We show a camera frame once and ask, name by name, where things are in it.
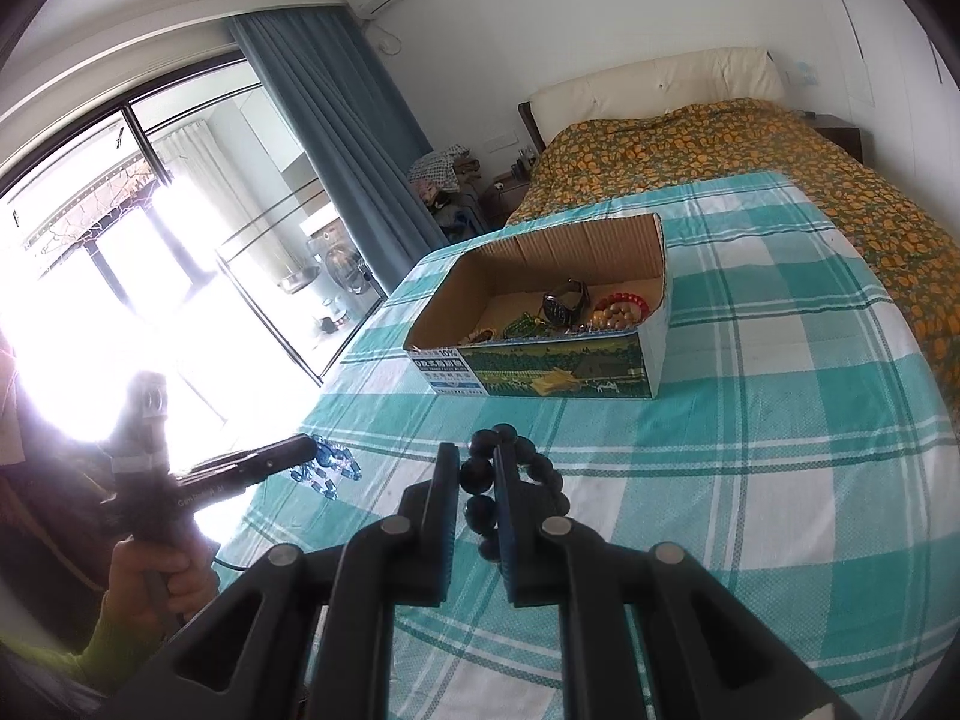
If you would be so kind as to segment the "green sleeved left forearm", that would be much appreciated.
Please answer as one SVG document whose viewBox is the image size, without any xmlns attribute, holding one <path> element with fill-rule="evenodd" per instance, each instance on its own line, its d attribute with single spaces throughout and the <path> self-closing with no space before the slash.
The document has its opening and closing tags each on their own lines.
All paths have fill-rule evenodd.
<svg viewBox="0 0 960 720">
<path fill-rule="evenodd" d="M 2 652 L 11 653 L 31 665 L 82 684 L 101 694 L 114 694 L 160 650 L 163 636 L 153 629 L 117 619 L 101 603 L 99 619 L 91 639 L 78 653 L 57 652 L 25 644 L 2 635 Z"/>
</svg>

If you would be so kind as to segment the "person's left hand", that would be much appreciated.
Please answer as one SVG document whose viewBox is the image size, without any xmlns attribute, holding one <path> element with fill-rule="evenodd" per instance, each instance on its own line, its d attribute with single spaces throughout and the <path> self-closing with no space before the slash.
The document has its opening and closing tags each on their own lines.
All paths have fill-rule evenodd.
<svg viewBox="0 0 960 720">
<path fill-rule="evenodd" d="M 190 532 L 174 546 L 127 538 L 114 546 L 103 613 L 139 632 L 159 634 L 167 623 L 192 619 L 218 594 L 213 548 Z"/>
</svg>

